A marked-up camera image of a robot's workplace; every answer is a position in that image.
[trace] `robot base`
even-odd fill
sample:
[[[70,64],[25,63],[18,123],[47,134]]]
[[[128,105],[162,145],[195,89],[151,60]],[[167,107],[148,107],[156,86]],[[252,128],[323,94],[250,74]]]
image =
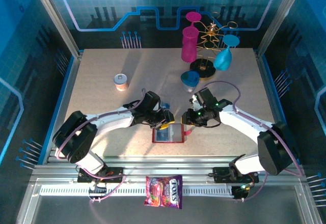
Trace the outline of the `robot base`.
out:
[[[214,182],[215,183],[242,183],[242,184],[248,184],[254,182],[258,183],[259,178],[257,173],[251,173],[249,175],[243,175],[241,177],[237,177],[236,180],[231,180],[231,175],[230,175],[230,168],[228,167],[214,167],[213,168],[213,173],[210,173],[208,176],[214,177]]]
[[[123,174],[122,167],[108,167],[104,166],[97,174],[97,177],[109,177]],[[120,183],[122,182],[122,176],[113,179],[97,179],[88,175],[83,169],[79,169],[77,182],[79,183],[90,183],[92,181],[102,182],[102,183]]]

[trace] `wooden table surface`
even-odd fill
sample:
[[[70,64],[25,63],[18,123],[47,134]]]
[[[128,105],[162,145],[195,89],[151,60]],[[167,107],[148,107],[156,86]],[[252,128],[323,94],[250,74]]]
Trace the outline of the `wooden table surface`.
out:
[[[241,90],[237,106],[266,121],[273,122],[266,91],[250,48],[231,49],[233,60],[227,71],[217,71],[209,80],[225,80]],[[78,70],[66,118],[74,111],[97,114],[115,110],[140,99],[141,89],[153,91],[163,102],[171,103],[176,122],[190,107],[191,94],[183,89],[180,75],[189,64],[181,59],[181,48],[168,49],[86,49]],[[113,78],[128,77],[129,88],[119,92]],[[197,87],[208,81],[201,81]],[[230,85],[210,85],[218,100],[233,101],[237,91]],[[92,150],[99,156],[121,155],[240,155],[257,150],[256,144],[234,128],[195,128],[184,144],[153,144],[152,130],[146,125],[121,128],[95,138]]]

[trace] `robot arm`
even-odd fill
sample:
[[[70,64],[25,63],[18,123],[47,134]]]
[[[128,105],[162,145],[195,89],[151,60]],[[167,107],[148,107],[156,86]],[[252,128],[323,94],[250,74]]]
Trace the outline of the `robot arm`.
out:
[[[297,145],[284,123],[279,122],[273,124],[255,118],[237,107],[234,110],[230,101],[226,99],[217,101],[208,88],[204,88],[195,93],[190,102],[193,108],[188,109],[183,114],[183,124],[206,127],[208,120],[215,119],[219,123],[232,126],[257,144],[257,154],[241,155],[229,164],[230,173],[234,180],[238,176],[241,177],[242,175],[259,171],[266,171],[271,175],[278,175],[279,172],[292,163],[291,158],[283,146],[262,124],[276,131],[290,148],[295,158],[298,158]],[[254,123],[241,114],[253,118],[261,124]]]
[[[82,123],[91,120],[68,141],[62,148],[61,154],[70,163],[79,165],[93,175],[106,176],[107,166],[90,150],[95,137],[118,128],[142,123],[148,124],[151,128],[163,129],[174,122],[171,112],[160,107],[160,97],[154,92],[147,92],[144,100],[137,107],[134,106],[136,102],[138,101],[125,104],[112,113],[99,115],[84,115],[80,111],[75,111],[54,135],[53,142],[60,148],[71,132]]]

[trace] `small tin can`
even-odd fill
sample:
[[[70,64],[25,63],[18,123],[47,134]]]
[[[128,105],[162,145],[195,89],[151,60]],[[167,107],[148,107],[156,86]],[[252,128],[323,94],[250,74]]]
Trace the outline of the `small tin can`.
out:
[[[128,88],[127,76],[125,74],[117,74],[114,77],[114,84],[118,91],[124,91]]]

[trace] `candy bag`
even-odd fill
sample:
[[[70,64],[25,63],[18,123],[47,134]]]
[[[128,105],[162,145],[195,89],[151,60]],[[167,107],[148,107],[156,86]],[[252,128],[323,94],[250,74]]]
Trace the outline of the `candy bag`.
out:
[[[144,205],[182,209],[182,176],[146,177]]]

